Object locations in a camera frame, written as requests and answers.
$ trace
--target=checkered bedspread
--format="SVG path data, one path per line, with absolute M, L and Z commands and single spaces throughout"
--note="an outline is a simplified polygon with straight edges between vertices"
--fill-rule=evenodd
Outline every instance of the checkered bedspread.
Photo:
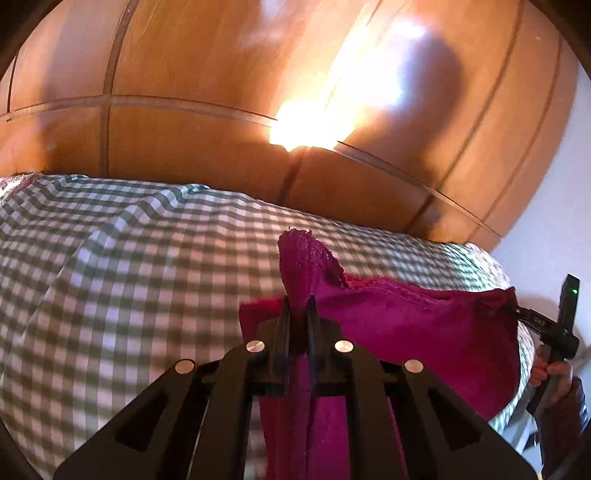
M 492 258 L 204 185 L 40 177 L 0 208 L 0 416 L 49 478 L 180 358 L 241 343 L 238 307 L 283 293 L 277 239 L 309 229 L 346 272 L 435 289 L 508 287 Z M 533 358 L 520 327 L 521 383 Z M 257 409 L 245 476 L 265 470 Z

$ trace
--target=silver screw head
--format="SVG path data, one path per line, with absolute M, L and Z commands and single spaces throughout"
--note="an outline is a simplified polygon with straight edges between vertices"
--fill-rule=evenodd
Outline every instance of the silver screw head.
M 181 360 L 174 366 L 177 373 L 181 375 L 191 373 L 193 368 L 195 368 L 195 362 L 192 360 Z
M 265 349 L 265 342 L 261 340 L 251 340 L 246 344 L 246 350 L 250 353 L 262 352 Z
M 348 340 L 339 340 L 335 343 L 335 350 L 341 353 L 349 353 L 353 351 L 353 344 Z
M 411 372 L 412 374 L 419 374 L 423 371 L 423 368 L 425 368 L 425 366 L 420 360 L 412 359 L 406 360 L 404 362 L 404 368 L 407 370 L 407 372 Z

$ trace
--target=hand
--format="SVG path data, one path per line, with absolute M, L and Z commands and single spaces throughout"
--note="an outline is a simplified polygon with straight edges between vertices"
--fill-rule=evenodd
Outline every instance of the hand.
M 548 378 L 548 375 L 558 377 L 556 388 L 548 399 L 548 406 L 551 406 L 569 394 L 573 385 L 573 367 L 564 360 L 548 365 L 548 362 L 542 358 L 543 349 L 543 345 L 540 345 L 535 351 L 534 366 L 531 368 L 530 385 L 532 387 L 539 387 Z

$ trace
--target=black bracket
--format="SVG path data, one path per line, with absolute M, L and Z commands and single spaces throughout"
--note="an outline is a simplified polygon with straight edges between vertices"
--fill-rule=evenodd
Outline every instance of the black bracket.
M 574 317 L 580 293 L 578 278 L 567 275 L 562 283 L 558 320 L 556 322 L 533 310 L 517 307 L 515 313 L 521 323 L 540 336 L 544 344 L 544 353 L 548 363 L 571 359 L 579 349 L 579 339 L 573 334 Z M 547 378 L 538 388 L 527 405 L 527 411 L 533 416 L 539 415 L 545 407 L 546 392 L 550 393 L 551 379 Z
M 286 300 L 281 317 L 261 323 L 257 340 L 221 361 L 178 362 L 54 479 L 242 478 L 252 397 L 287 393 L 289 334 Z M 314 298 L 307 353 L 313 394 L 346 398 L 353 480 L 535 480 L 529 464 L 425 365 L 377 360 L 319 317 Z

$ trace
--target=green and white checkered fabric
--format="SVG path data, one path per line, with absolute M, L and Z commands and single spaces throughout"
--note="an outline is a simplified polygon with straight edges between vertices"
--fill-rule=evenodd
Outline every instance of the green and white checkered fabric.
M 0 416 L 36 470 L 50 478 L 178 359 L 209 362 L 241 343 L 239 305 L 284 292 L 277 239 L 288 228 L 312 230 L 353 275 L 506 286 L 475 247 L 198 184 L 41 177 L 0 209 Z M 533 356 L 526 335 L 516 399 Z M 513 408 L 493 425 L 501 429 Z M 265 464 L 255 409 L 245 476 L 263 476 Z

